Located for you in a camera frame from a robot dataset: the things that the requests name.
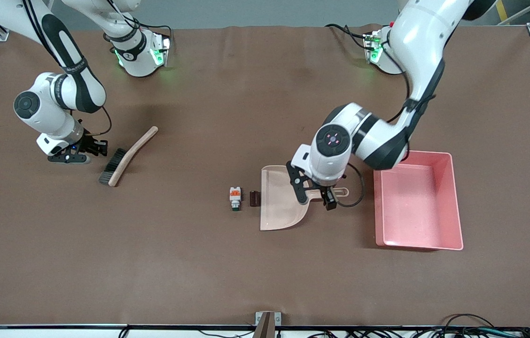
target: dustpan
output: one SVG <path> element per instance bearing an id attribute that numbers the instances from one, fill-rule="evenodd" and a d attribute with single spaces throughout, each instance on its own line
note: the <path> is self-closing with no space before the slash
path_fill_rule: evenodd
<path id="1" fill-rule="evenodd" d="M 286 165 L 268 165 L 261 169 L 261 231 L 291 227 L 302 220 L 309 203 L 320 200 L 319 190 L 307 190 L 307 203 L 301 205 L 290 184 Z M 347 188 L 334 188 L 336 197 L 347 197 Z"/>

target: black bristles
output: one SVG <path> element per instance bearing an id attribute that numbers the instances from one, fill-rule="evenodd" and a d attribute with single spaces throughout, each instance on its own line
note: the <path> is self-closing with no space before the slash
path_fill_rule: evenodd
<path id="1" fill-rule="evenodd" d="M 110 178 L 113 176 L 113 173 L 115 173 L 115 170 L 117 170 L 117 167 L 119 166 L 119 163 L 121 163 L 121 160 L 123 160 L 123 156 L 125 156 L 125 153 L 127 153 L 127 150 L 123 148 L 117 149 L 113 157 L 106 164 L 104 171 L 98 178 L 98 182 L 104 185 L 109 184 Z"/>

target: yellow tape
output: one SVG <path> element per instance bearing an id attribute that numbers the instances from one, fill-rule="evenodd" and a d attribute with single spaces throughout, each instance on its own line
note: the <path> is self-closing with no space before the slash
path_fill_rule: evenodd
<path id="1" fill-rule="evenodd" d="M 507 12 L 505 11 L 505 6 L 503 6 L 503 0 L 497 1 L 495 5 L 497 7 L 497 12 L 499 13 L 499 19 L 501 21 L 507 20 Z"/>

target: brush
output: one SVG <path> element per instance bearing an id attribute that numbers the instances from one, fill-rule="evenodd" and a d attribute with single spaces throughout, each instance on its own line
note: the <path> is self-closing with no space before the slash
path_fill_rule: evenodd
<path id="1" fill-rule="evenodd" d="M 123 171 L 127 168 L 127 165 L 132 160 L 132 157 L 140 150 L 140 148 L 148 142 L 154 134 L 158 131 L 158 128 L 151 127 L 139 140 L 134 143 L 133 146 L 125 151 L 123 148 L 117 149 L 113 157 L 110 159 L 106 168 L 98 178 L 98 182 L 108 186 L 115 186 L 123 175 Z"/>

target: pink plastic tray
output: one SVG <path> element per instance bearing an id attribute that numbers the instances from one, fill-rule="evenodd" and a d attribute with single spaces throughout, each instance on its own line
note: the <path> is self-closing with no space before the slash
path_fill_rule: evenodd
<path id="1" fill-rule="evenodd" d="M 451 154 L 411 151 L 374 171 L 374 196 L 379 246 L 463 249 Z"/>

